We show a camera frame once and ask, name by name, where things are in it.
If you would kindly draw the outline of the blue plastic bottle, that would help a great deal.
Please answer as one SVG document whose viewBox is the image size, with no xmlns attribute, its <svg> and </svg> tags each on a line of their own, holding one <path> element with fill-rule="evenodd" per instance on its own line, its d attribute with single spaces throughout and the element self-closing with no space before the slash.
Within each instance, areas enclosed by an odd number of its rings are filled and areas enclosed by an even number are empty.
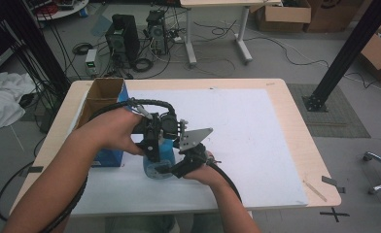
<svg viewBox="0 0 381 233">
<path fill-rule="evenodd" d="M 165 139 L 158 147 L 159 162 L 151 161 L 147 156 L 143 157 L 143 169 L 145 175 L 154 180 L 162 180 L 172 177 L 170 168 L 176 163 L 173 152 L 173 141 Z"/>
</svg>

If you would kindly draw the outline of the person's dark clothing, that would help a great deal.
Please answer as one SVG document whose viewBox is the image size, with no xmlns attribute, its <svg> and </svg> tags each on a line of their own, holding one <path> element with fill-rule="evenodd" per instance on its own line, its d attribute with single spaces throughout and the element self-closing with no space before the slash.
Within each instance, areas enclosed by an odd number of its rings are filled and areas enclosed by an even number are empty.
<svg viewBox="0 0 381 233">
<path fill-rule="evenodd" d="M 174 215 L 107 217 L 106 233 L 181 233 Z M 255 224 L 223 221 L 219 214 L 193 214 L 190 233 L 259 233 Z"/>
</svg>

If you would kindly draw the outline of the white table mat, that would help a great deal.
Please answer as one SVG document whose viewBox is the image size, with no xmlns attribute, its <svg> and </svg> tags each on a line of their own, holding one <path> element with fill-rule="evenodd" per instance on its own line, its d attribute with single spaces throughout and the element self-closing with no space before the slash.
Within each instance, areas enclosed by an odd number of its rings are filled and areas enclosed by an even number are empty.
<svg viewBox="0 0 381 233">
<path fill-rule="evenodd" d="M 189 129 L 212 128 L 204 145 L 219 160 L 249 210 L 304 207 L 308 199 L 267 91 L 132 90 L 137 99 L 170 103 Z M 148 178 L 142 159 L 125 154 L 118 168 L 93 168 L 76 216 L 214 211 L 210 188 L 197 181 Z"/>
</svg>

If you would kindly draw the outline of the round white table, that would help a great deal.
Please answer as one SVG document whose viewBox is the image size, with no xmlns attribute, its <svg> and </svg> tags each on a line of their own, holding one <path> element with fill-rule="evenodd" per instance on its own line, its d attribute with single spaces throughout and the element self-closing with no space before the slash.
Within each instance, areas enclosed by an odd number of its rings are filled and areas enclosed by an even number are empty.
<svg viewBox="0 0 381 233">
<path fill-rule="evenodd" d="M 42 21 L 84 12 L 89 0 L 25 0 L 25 3 L 30 12 Z"/>
</svg>

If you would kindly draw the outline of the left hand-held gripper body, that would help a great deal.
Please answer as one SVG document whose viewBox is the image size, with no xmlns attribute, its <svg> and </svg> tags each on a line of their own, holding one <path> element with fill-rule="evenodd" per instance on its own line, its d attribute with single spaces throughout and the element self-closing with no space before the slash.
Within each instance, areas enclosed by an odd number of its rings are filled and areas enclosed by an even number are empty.
<svg viewBox="0 0 381 233">
<path fill-rule="evenodd" d="M 158 142 L 161 139 L 179 140 L 184 124 L 171 113 L 147 113 L 134 127 L 133 134 L 142 134 L 146 142 Z"/>
</svg>

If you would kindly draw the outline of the black metal post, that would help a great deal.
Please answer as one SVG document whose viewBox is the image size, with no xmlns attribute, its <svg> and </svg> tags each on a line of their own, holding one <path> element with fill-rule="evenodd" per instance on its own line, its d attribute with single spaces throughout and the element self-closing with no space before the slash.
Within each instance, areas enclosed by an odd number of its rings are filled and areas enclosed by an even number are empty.
<svg viewBox="0 0 381 233">
<path fill-rule="evenodd" d="M 329 96 L 381 25 L 381 0 L 372 0 L 358 24 L 310 96 L 302 101 L 308 112 L 323 112 Z"/>
</svg>

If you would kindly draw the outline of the person's right hand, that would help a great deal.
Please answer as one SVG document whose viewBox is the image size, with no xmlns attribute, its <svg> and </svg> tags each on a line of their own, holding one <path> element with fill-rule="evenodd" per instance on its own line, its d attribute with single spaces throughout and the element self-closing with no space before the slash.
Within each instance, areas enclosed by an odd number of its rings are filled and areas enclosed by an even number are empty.
<svg viewBox="0 0 381 233">
<path fill-rule="evenodd" d="M 202 164 L 200 167 L 185 175 L 185 179 L 195 180 L 210 187 L 226 186 L 226 180 L 212 167 Z"/>
</svg>

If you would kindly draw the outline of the closed brown cardboard box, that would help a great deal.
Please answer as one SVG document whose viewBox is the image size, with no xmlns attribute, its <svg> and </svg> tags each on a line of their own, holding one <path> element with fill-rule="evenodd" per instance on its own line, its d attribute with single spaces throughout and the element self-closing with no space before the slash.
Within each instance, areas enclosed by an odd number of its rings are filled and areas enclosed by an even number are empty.
<svg viewBox="0 0 381 233">
<path fill-rule="evenodd" d="M 364 0 L 307 0 L 311 7 L 311 21 L 304 26 L 308 33 L 344 31 Z"/>
</svg>

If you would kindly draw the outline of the small grey computer tower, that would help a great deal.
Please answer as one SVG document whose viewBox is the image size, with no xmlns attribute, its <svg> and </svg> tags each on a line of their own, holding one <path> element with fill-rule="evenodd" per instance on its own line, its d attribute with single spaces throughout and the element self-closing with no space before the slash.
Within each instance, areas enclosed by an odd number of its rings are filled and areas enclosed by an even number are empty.
<svg viewBox="0 0 381 233">
<path fill-rule="evenodd" d="M 147 32 L 151 39 L 151 50 L 157 55 L 167 54 L 167 39 L 165 30 L 165 12 L 162 10 L 150 10 L 146 19 Z"/>
</svg>

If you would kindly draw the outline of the grey floor mat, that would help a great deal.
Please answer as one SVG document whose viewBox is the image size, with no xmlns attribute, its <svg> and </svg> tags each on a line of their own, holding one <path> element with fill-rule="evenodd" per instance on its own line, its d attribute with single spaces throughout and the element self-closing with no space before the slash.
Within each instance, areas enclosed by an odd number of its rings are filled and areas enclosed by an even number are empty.
<svg viewBox="0 0 381 233">
<path fill-rule="evenodd" d="M 288 89 L 313 137 L 369 138 L 370 135 L 339 86 L 330 94 L 319 112 L 305 108 L 305 98 L 316 89 L 315 84 L 288 83 Z"/>
</svg>

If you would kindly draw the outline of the person's left hand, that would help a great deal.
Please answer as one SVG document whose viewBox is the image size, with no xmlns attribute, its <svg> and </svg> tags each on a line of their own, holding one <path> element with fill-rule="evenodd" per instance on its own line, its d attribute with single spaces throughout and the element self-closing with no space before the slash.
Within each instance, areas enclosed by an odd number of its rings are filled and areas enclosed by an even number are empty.
<svg viewBox="0 0 381 233">
<path fill-rule="evenodd" d="M 89 122 L 94 142 L 101 149 L 123 150 L 133 155 L 143 155 L 143 151 L 131 139 L 133 129 L 141 119 L 140 115 L 124 108 L 97 116 Z"/>
</svg>

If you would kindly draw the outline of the white cloth heap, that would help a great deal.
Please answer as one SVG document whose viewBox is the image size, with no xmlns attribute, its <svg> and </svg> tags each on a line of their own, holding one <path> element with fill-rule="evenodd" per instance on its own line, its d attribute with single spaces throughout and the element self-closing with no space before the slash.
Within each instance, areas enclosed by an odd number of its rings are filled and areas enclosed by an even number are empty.
<svg viewBox="0 0 381 233">
<path fill-rule="evenodd" d="M 0 128 L 18 121 L 25 114 L 20 99 L 36 90 L 28 74 L 0 73 Z"/>
</svg>

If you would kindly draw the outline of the white power supply unit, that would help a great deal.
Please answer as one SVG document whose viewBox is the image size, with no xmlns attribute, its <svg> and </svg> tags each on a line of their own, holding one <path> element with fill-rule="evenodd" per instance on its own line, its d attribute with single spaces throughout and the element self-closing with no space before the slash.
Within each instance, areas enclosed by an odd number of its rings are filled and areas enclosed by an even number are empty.
<svg viewBox="0 0 381 233">
<path fill-rule="evenodd" d="M 87 72 L 91 76 L 96 76 L 98 74 L 97 63 L 96 63 L 96 55 L 97 55 L 97 49 L 91 49 L 91 50 L 87 51 L 85 64 L 87 67 Z"/>
</svg>

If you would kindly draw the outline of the black tape strip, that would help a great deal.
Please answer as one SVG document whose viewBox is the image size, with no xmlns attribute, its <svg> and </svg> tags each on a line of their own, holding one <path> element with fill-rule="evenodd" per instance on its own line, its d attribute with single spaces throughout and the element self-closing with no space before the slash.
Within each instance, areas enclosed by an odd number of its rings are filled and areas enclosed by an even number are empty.
<svg viewBox="0 0 381 233">
<path fill-rule="evenodd" d="M 337 184 L 337 181 L 332 178 L 322 176 L 322 182 L 333 185 L 337 189 L 338 193 L 346 193 L 346 188 L 343 186 L 339 186 Z"/>
<path fill-rule="evenodd" d="M 29 173 L 41 173 L 43 171 L 44 167 L 43 166 L 28 166 L 22 169 L 19 172 L 19 175 L 21 177 L 26 178 Z"/>
</svg>

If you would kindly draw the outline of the chrome chair base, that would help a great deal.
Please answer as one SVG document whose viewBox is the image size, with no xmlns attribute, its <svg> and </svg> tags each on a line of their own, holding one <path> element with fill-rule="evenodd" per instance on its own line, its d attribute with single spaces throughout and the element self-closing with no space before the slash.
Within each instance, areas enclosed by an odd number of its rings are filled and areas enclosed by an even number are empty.
<svg viewBox="0 0 381 233">
<path fill-rule="evenodd" d="M 364 153 L 364 156 L 363 156 L 363 160 L 364 161 L 370 161 L 370 160 L 376 160 L 378 161 L 379 163 L 381 163 L 381 156 L 371 152 L 371 151 L 366 151 Z M 374 187 L 371 187 L 369 190 L 368 190 L 368 193 L 369 194 L 376 194 L 378 191 L 381 191 L 381 184 L 377 185 L 377 186 L 374 186 Z"/>
</svg>

